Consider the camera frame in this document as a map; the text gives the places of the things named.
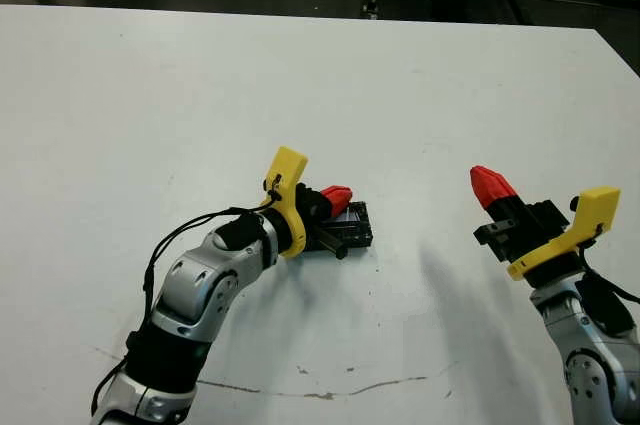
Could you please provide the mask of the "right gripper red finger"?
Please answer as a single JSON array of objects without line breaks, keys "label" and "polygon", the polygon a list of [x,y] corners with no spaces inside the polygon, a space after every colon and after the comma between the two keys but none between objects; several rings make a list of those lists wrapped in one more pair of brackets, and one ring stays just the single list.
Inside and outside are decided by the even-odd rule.
[{"label": "right gripper red finger", "polygon": [[470,170],[471,186],[482,208],[494,220],[502,219],[498,201],[503,198],[503,176],[487,167],[476,165]]},{"label": "right gripper red finger", "polygon": [[516,190],[498,172],[489,170],[487,212],[492,219],[523,219],[527,206]]}]

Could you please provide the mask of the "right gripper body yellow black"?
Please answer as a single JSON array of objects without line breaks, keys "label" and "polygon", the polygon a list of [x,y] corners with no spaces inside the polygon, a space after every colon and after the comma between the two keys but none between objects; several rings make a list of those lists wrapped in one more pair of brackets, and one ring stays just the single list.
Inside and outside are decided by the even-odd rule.
[{"label": "right gripper body yellow black", "polygon": [[514,281],[541,288],[581,270],[578,248],[610,230],[620,191],[600,187],[574,198],[575,215],[568,220],[553,202],[526,204],[523,219],[500,219],[476,229],[476,240],[507,264]]}]

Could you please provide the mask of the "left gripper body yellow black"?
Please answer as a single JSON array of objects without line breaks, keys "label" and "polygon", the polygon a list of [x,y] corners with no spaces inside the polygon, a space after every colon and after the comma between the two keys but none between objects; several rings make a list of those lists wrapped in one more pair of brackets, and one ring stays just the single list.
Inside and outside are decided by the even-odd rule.
[{"label": "left gripper body yellow black", "polygon": [[307,162],[306,156],[290,148],[278,149],[264,181],[267,198],[263,215],[276,232],[279,255],[294,258],[312,242],[342,259],[346,245],[322,227],[330,219],[317,217],[319,201],[313,197],[317,190],[301,182]]}]

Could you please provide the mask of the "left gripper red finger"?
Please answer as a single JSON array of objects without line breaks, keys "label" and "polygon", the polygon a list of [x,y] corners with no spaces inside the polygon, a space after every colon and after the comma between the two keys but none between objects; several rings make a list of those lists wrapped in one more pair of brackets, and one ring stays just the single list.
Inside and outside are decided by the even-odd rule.
[{"label": "left gripper red finger", "polygon": [[348,208],[351,198],[351,195],[321,195],[317,209],[317,217],[319,219],[331,219],[339,216]]},{"label": "left gripper red finger", "polygon": [[320,191],[315,191],[313,197],[323,204],[349,204],[353,192],[346,186],[331,185]]}]

